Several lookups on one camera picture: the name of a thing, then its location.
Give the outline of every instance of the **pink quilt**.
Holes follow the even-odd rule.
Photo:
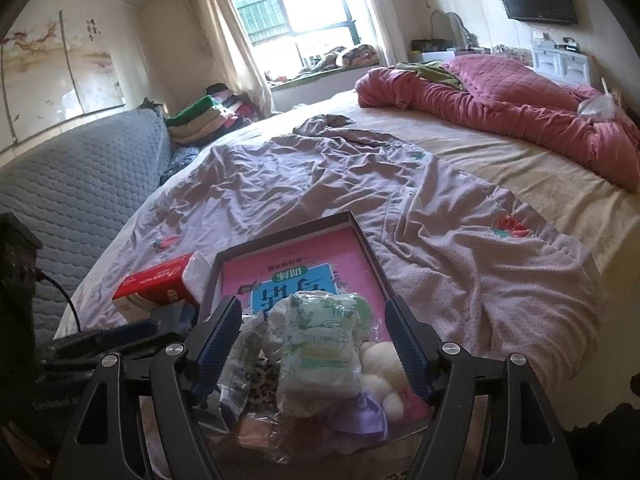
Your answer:
[[[613,184],[640,185],[640,132],[622,112],[615,121],[578,117],[589,87],[558,86],[498,56],[460,56],[445,68],[467,92],[430,83],[413,72],[377,68],[356,83],[361,107],[412,108],[465,128],[528,140],[563,155]]]

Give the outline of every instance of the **red tissue package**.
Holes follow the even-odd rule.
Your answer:
[[[146,319],[156,306],[186,300],[200,307],[211,265],[199,252],[127,276],[113,295],[113,304],[129,322]]]

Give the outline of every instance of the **metal screw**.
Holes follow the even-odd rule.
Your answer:
[[[460,347],[455,343],[444,343],[444,345],[442,345],[442,351],[445,354],[457,355],[460,353]]]
[[[102,359],[102,366],[104,366],[105,368],[110,368],[117,362],[118,362],[118,356],[109,354]]]
[[[524,366],[527,364],[527,359],[522,354],[511,354],[511,362],[516,366]]]
[[[184,346],[180,343],[171,343],[167,348],[164,349],[167,355],[180,355],[184,350]]]

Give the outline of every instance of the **book cover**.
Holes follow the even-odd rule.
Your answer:
[[[225,262],[222,294],[245,312],[269,310],[299,290],[357,293],[369,303],[380,340],[388,340],[385,297],[351,227]]]

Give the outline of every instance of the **white curtain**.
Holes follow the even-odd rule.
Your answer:
[[[246,92],[265,117],[273,111],[271,90],[251,53],[232,0],[198,0],[214,57],[212,75],[234,93]]]
[[[371,13],[381,62],[387,66],[407,61],[406,47],[391,0],[366,0]]]

